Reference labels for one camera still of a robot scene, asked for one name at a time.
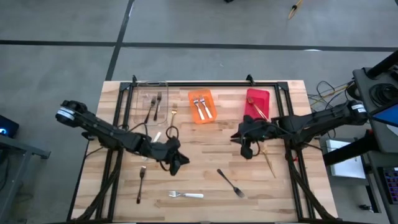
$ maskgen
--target black metal frame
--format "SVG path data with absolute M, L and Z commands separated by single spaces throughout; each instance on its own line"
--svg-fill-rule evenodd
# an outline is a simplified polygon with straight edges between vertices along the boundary
M 268 86 L 268 87 L 273 87 L 275 90 L 275 95 L 276 95 L 276 100 L 277 100 L 277 106 L 278 106 L 278 112 L 280 114 L 280 116 L 284 115 L 284 109 L 283 109 L 283 102 L 282 102 L 282 97 L 280 94 L 280 91 L 282 90 L 285 94 L 285 98 L 286 98 L 286 104 L 287 104 L 287 110 L 288 110 L 288 114 L 293 114 L 293 106 L 292 106 L 292 102 L 290 99 L 290 92 L 289 92 L 289 86 L 287 82 L 254 82 L 253 78 L 251 75 L 248 75 L 248 77 L 246 78 L 246 81 L 243 82 L 168 82 L 167 85 L 169 87 L 183 87 L 183 86 L 205 86 L 205 87 L 211 87 L 211 86 L 255 86 L 255 87 L 262 87 L 262 86 Z M 116 103 L 116 109 L 115 109 L 115 115 L 114 115 L 114 120 L 113 120 L 113 125 L 117 126 L 118 125 L 118 121 L 119 121 L 119 114 L 120 114 L 120 109 L 121 109 L 121 103 L 123 100 L 123 94 L 126 90 L 128 90 L 128 96 L 127 96 L 127 102 L 126 102 L 126 109 L 124 112 L 124 118 L 123 118 L 123 128 L 126 129 L 128 128 L 128 118 L 129 118 L 129 110 L 131 107 L 131 99 L 132 99 L 132 94 L 133 94 L 133 89 L 134 87 L 137 86 L 137 79 L 135 78 L 135 76 L 133 76 L 133 81 L 132 82 L 122 82 L 120 83 L 120 87 L 119 87 L 119 94 L 118 94 L 118 100 Z M 290 147 L 290 143 L 288 141 L 285 141 L 285 151 L 288 155 L 292 155 L 292 150 Z M 107 180 L 109 172 L 110 172 L 110 168 L 111 168 L 111 160 L 112 160 L 112 156 L 113 156 L 113 151 L 108 151 L 107 155 L 106 155 L 106 162 L 105 162 L 105 166 L 104 166 L 104 172 L 103 172 L 103 181 L 101 183 L 101 187 L 103 186 L 104 182 Z M 118 152 L 118 157 L 117 160 L 122 159 L 123 157 L 123 150 Z M 304 164 L 304 159 L 303 159 L 303 154 L 301 151 L 297 152 L 297 157 L 298 157 L 298 164 L 300 167 L 300 175 L 303 179 L 303 181 L 305 182 L 305 184 L 308 186 L 308 177 L 307 177 L 307 173 L 305 171 L 305 164 Z M 106 220 L 107 222 L 112 222 L 113 220 L 113 214 L 114 214 L 114 206 L 116 203 L 116 196 L 117 196 L 117 191 L 118 191 L 118 181 L 119 181 L 119 174 L 113 184 L 112 187 L 112 191 L 111 191 L 111 198 L 109 201 L 109 210 L 108 210 L 108 216 L 107 218 L 102 218 L 102 209 L 103 209 L 103 201 L 100 205 L 100 207 L 98 207 L 96 215 L 95 215 L 95 220 L 80 220 L 78 222 L 76 222 L 76 220 L 71 220 L 72 217 L 72 211 L 73 211 L 73 207 L 75 204 L 75 200 L 76 200 L 76 195 L 77 195 L 77 191 L 78 191 L 78 187 L 80 184 L 80 178 L 81 178 L 81 173 L 83 171 L 83 167 L 84 167 L 84 161 L 82 163 L 81 166 L 81 170 L 80 170 L 80 175 L 79 175 L 79 179 L 78 182 L 76 184 L 75 187 L 75 193 L 73 195 L 73 199 L 72 199 L 72 203 L 70 206 L 70 210 L 69 210 L 69 214 L 68 214 L 68 218 L 67 218 L 67 223 L 88 223 L 88 221 L 93 222 L 95 220 L 97 220 L 98 222 L 103 222 L 104 220 Z M 294 196 L 294 203 L 295 203 L 295 208 L 296 208 L 296 212 L 297 212 L 297 218 L 298 218 L 298 222 L 300 222 L 301 220 L 305 219 L 303 216 L 303 211 L 302 211 L 302 206 L 301 206 L 301 200 L 300 200 L 300 194 L 299 194 L 299 188 L 297 186 L 297 181 L 294 179 L 294 177 L 292 176 L 292 172 L 293 170 L 290 168 L 289 166 L 289 173 L 290 173 L 290 180 L 292 183 L 292 190 L 293 190 L 293 196 Z M 307 207 L 308 207 L 308 214 L 309 214 L 309 219 L 315 219 L 315 212 L 313 209 L 312 204 L 310 203 L 309 198 L 306 196 L 306 203 L 307 203 Z

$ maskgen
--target wooden tabletop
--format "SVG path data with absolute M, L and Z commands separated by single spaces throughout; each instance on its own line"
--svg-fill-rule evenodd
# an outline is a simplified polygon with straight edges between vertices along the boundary
M 298 115 L 311 113 L 304 82 L 301 80 L 287 82 L 294 113 Z M 109 123 L 113 121 L 119 84 L 120 82 L 104 82 L 99 99 L 96 114 Z M 159 120 L 164 119 L 165 122 L 149 126 L 149 135 L 154 138 L 160 131 L 162 135 L 159 141 L 165 142 L 167 140 L 165 130 L 171 120 L 171 105 L 177 103 L 178 113 L 174 125 L 180 132 L 180 152 L 190 159 L 190 163 L 181 166 L 176 176 L 171 176 L 168 172 L 163 171 L 159 163 L 154 160 L 145 161 L 141 156 L 135 156 L 125 151 L 114 222 L 297 221 L 289 170 L 284 159 L 283 141 L 274 139 L 262 144 L 262 147 L 269 152 L 268 157 L 275 170 L 276 178 L 272 175 L 263 154 L 246 160 L 239 154 L 240 145 L 229 141 L 229 137 L 236 132 L 238 124 L 242 121 L 247 87 L 211 87 L 218 117 L 214 123 L 209 124 L 195 124 L 192 121 L 188 92 L 198 89 L 203 88 L 170 87 L 168 101 L 167 99 L 162 100 L 163 105 L 159 111 Z M 274 89 L 268 87 L 256 89 L 269 91 L 271 95 L 270 117 L 279 116 Z M 130 127 L 143 121 L 145 117 L 144 114 L 148 108 L 147 103 L 142 99 L 156 95 L 157 91 L 159 88 L 134 89 L 129 118 Z M 91 142 L 87 153 L 99 146 L 97 141 Z M 303 155 L 311 190 L 328 212 L 337 217 L 321 152 L 308 147 L 303 151 Z M 72 218 L 81 215 L 98 193 L 105 158 L 106 149 L 103 149 L 86 159 Z M 142 186 L 141 204 L 138 205 L 136 197 L 141 166 L 146 166 L 147 172 Z M 235 186 L 244 192 L 245 198 L 239 198 L 233 192 L 231 186 L 217 173 L 216 170 L 219 168 Z M 204 194 L 205 197 L 202 199 L 171 198 L 168 196 L 170 190 L 199 193 Z M 303 192 L 300 191 L 300 193 L 304 214 L 307 214 Z M 106 200 L 103 216 L 106 216 L 107 211 Z

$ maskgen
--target gray floor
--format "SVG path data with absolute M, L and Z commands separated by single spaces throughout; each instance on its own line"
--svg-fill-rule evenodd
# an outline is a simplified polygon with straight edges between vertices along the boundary
M 396 47 L 398 7 L 393 0 L 295 1 L 136 0 L 125 42 L 328 45 Z M 0 2 L 0 40 L 116 41 L 127 0 Z M 62 100 L 80 100 L 96 111 L 112 47 L 0 45 L 0 114 L 21 124 L 18 138 L 51 150 L 32 161 L 22 191 L 34 198 L 15 204 L 12 216 L 28 223 L 66 219 L 86 141 L 81 130 L 55 120 Z M 113 80 L 305 80 L 309 93 L 321 80 L 348 82 L 352 70 L 371 67 L 388 52 L 309 52 L 122 48 Z M 343 102 L 338 98 L 334 104 Z M 339 137 L 358 137 L 367 127 L 342 127 Z M 369 203 L 365 188 L 331 180 L 340 218 L 388 223 Z

